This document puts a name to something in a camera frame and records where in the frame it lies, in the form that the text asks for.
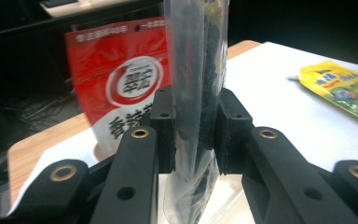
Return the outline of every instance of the logo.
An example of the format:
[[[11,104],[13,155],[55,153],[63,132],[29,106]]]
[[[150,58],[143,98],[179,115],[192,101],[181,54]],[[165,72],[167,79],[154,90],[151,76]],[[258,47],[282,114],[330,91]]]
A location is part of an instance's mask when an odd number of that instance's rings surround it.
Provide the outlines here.
[[[162,65],[155,58],[130,59],[113,71],[106,82],[106,97],[117,106],[134,105],[152,95],[161,84]]]

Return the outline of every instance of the red bag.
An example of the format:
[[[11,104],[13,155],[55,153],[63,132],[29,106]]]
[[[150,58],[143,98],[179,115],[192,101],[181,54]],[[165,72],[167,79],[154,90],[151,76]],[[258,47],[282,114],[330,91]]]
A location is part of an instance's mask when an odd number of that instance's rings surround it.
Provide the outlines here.
[[[149,112],[170,84],[164,18],[118,22],[66,34],[77,98],[98,139],[98,160]]]

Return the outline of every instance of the wooden surface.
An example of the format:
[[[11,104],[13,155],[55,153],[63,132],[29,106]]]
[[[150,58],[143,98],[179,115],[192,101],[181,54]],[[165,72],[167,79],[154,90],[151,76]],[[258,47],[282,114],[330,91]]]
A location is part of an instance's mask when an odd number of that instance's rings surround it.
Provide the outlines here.
[[[260,43],[254,41],[242,41],[228,48],[227,58],[234,58],[258,45]],[[16,201],[21,186],[33,171],[42,153],[89,127],[90,124],[86,116],[80,114],[43,132],[25,138],[11,147],[7,153],[7,160],[12,204]]]

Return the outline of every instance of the clear plastic package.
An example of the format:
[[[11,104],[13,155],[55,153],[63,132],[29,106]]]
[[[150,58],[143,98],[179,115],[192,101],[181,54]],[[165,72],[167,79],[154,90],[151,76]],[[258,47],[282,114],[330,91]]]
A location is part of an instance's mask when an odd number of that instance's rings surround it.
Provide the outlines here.
[[[213,134],[226,73],[227,5],[164,1],[176,146],[164,200],[170,223],[198,223],[219,175]]]

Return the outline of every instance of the yellow candy package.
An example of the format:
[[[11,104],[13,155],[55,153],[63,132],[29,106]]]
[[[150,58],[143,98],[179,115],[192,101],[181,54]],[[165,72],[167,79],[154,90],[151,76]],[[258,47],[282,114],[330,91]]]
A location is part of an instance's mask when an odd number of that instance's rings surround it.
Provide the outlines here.
[[[358,72],[326,61],[300,69],[302,85],[358,117]]]

